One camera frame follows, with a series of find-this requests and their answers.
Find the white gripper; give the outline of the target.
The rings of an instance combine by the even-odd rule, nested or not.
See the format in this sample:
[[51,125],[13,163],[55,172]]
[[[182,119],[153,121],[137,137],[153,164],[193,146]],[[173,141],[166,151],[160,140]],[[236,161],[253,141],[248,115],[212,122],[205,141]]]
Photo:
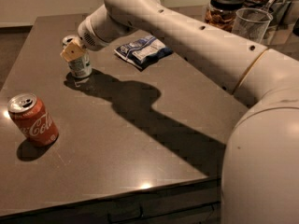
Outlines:
[[[104,5],[100,6],[78,27],[78,36],[84,46],[92,51],[98,51],[108,45],[100,34],[105,30],[107,10]],[[76,40],[71,40],[61,52],[61,57],[67,62],[72,62],[85,54],[83,48]]]

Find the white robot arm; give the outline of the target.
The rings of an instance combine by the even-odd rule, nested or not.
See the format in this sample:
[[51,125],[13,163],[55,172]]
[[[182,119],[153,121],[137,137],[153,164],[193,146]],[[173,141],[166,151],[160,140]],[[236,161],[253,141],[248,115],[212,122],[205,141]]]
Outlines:
[[73,61],[135,29],[156,36],[250,107],[224,155],[221,224],[299,224],[299,62],[160,0],[104,0],[61,55]]

